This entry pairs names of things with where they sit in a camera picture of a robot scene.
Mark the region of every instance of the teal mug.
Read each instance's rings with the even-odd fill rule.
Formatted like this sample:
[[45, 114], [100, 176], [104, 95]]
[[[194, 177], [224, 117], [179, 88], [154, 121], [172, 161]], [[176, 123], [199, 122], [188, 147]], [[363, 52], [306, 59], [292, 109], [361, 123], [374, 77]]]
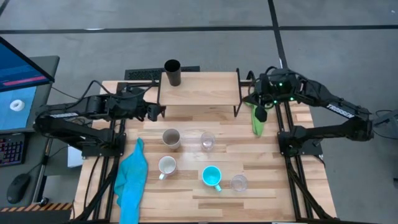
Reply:
[[221, 181], [221, 171], [219, 168], [215, 166], [206, 167], [201, 174], [201, 179], [207, 186], [215, 187], [217, 191], [221, 191], [221, 187], [218, 185]]

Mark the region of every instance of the green cloth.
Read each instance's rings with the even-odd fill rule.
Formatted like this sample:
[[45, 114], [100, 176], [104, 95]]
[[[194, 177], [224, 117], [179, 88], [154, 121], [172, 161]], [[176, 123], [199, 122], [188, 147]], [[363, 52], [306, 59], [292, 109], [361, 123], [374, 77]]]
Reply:
[[250, 106], [251, 109], [251, 123], [252, 123], [252, 128], [253, 128], [253, 133], [256, 136], [261, 136], [262, 135], [262, 131], [264, 130], [264, 123], [265, 122], [260, 122], [257, 118], [256, 118], [256, 105], [252, 105], [250, 103], [246, 103], [246, 105]]

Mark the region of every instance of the computer mouse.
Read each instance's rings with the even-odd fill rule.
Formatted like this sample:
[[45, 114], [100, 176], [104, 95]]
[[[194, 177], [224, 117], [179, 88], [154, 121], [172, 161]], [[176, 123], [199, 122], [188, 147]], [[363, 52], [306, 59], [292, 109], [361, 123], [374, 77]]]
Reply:
[[7, 200], [9, 203], [18, 203], [25, 195], [26, 188], [30, 182], [29, 174], [19, 174], [7, 189]]

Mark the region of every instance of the desk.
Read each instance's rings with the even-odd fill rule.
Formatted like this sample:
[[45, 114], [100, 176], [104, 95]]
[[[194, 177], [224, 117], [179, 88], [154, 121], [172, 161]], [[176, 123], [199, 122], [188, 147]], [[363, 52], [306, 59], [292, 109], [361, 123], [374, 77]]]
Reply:
[[[58, 62], [60, 60], [58, 56], [32, 57], [30, 59], [43, 68], [48, 74], [53, 77], [55, 76]], [[32, 172], [30, 172], [30, 183], [27, 186], [24, 198], [19, 203], [10, 204], [6, 198], [7, 189], [12, 180], [14, 180], [17, 175], [29, 171], [33, 166], [40, 163], [43, 158], [45, 148], [47, 146], [47, 138], [42, 137], [38, 133], [34, 133], [32, 126], [35, 119], [36, 109], [39, 106], [46, 104], [50, 90], [51, 84], [37, 87], [25, 128], [0, 131], [0, 134], [25, 132], [29, 137], [25, 163], [16, 166], [0, 167], [0, 177], [2, 177], [2, 180], [0, 181], [0, 207], [20, 207], [30, 205], [34, 198], [34, 193], [37, 192], [36, 188], [38, 187], [37, 183], [40, 176], [41, 166], [36, 167]]]
[[[117, 82], [103, 82], [111, 92]], [[248, 92], [242, 88], [243, 95]], [[144, 99], [156, 102], [157, 88], [149, 90]], [[294, 123], [312, 127], [310, 109], [306, 105], [290, 103]], [[270, 110], [268, 121], [260, 138], [252, 133], [251, 109], [242, 106], [235, 118], [230, 106], [168, 106], [166, 117], [158, 122], [126, 122], [127, 143], [121, 161], [133, 153], [138, 137], [145, 143], [144, 154], [149, 172], [141, 201], [140, 222], [269, 222], [294, 221], [294, 211], [287, 180], [284, 158], [279, 153], [276, 133], [278, 124], [275, 109]], [[95, 121], [94, 128], [107, 128], [105, 121]], [[182, 135], [182, 145], [177, 152], [162, 144], [162, 133], [175, 128]], [[211, 152], [203, 152], [200, 136], [210, 131], [216, 136], [216, 146]], [[159, 180], [157, 163], [162, 156], [176, 158], [178, 172], [166, 180]], [[336, 216], [328, 180], [323, 164], [313, 156], [302, 156], [303, 168], [309, 191], [331, 216]], [[88, 177], [95, 158], [84, 161], [75, 197], [76, 215], [83, 210]], [[100, 179], [102, 158], [99, 159], [88, 201], [94, 196]], [[201, 172], [208, 165], [222, 171], [218, 193], [201, 181]], [[249, 181], [245, 192], [234, 192], [229, 182], [236, 174], [244, 174]], [[305, 207], [298, 191], [302, 216]], [[104, 218], [108, 198], [105, 192], [99, 218]], [[111, 222], [118, 222], [120, 208], [114, 198]]]

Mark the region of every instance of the wooden platform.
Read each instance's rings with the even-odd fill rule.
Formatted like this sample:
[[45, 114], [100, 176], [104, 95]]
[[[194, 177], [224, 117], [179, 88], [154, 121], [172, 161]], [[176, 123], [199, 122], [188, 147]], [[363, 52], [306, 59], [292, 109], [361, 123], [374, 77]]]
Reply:
[[[103, 85], [116, 91], [117, 82]], [[157, 89], [145, 95], [145, 100], [156, 102]], [[312, 127], [309, 107], [291, 102], [294, 123]], [[284, 158], [279, 153], [276, 138], [278, 124], [275, 110], [270, 110], [264, 132], [257, 138], [252, 133], [251, 109], [242, 105], [234, 118], [231, 106], [168, 106], [166, 117], [158, 122], [126, 123], [127, 145], [123, 158], [133, 153], [138, 137], [145, 143], [144, 153], [149, 164], [145, 192], [141, 202], [140, 222], [270, 222], [294, 221], [294, 211]], [[95, 121], [94, 128], [107, 128], [105, 121]], [[176, 128], [182, 135], [182, 146], [177, 152], [162, 144], [162, 133]], [[216, 136], [212, 152], [203, 152], [200, 136], [210, 131]], [[176, 158], [178, 173], [167, 180], [159, 180], [157, 163], [162, 156]], [[323, 164], [313, 156], [302, 156], [309, 191], [330, 215], [335, 208]], [[83, 210], [85, 190], [95, 158], [84, 161], [75, 197], [76, 215]], [[102, 158], [94, 171], [88, 199], [98, 188]], [[221, 193], [201, 181], [201, 172], [208, 166], [218, 166], [222, 171]], [[245, 192], [234, 192], [229, 187], [233, 176], [243, 174], [249, 186]], [[298, 197], [302, 216], [305, 216], [300, 191]], [[104, 217], [107, 196], [103, 197], [100, 218]], [[118, 222], [120, 208], [114, 198], [111, 222]]]
[[159, 103], [162, 106], [238, 105], [236, 72], [182, 72], [181, 84], [172, 86], [162, 73]]

